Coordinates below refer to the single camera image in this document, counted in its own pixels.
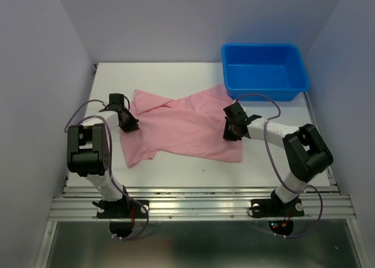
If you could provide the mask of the pink t-shirt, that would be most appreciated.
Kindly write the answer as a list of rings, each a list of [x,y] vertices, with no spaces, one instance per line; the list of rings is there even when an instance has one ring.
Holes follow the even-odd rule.
[[[223,138],[223,109],[233,102],[222,84],[176,100],[135,90],[130,112],[139,120],[139,129],[120,133],[127,167],[151,160],[159,151],[241,162],[241,141]]]

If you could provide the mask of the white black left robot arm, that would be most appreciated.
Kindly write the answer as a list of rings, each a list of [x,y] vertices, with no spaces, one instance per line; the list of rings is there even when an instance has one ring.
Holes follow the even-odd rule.
[[[97,114],[73,124],[79,111],[89,103],[102,104]],[[121,185],[112,171],[112,130],[131,133],[139,130],[138,120],[130,112],[127,96],[112,93],[108,103],[89,100],[83,103],[64,127],[67,134],[67,167],[71,173],[88,180],[98,190],[101,200],[94,202],[99,213],[112,212],[123,218],[130,212],[130,201],[125,186]]]

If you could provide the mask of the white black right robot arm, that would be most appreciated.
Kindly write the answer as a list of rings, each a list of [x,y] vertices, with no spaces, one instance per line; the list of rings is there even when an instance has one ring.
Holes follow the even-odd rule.
[[[274,117],[248,116],[238,102],[223,109],[225,128],[223,139],[240,141],[242,138],[261,140],[265,143],[271,166],[280,186],[270,200],[270,210],[283,215],[291,208],[291,201],[298,197],[310,181],[333,163],[333,155],[313,124],[301,127],[275,123]],[[283,148],[287,156],[289,173],[281,178],[270,151],[270,145]]]

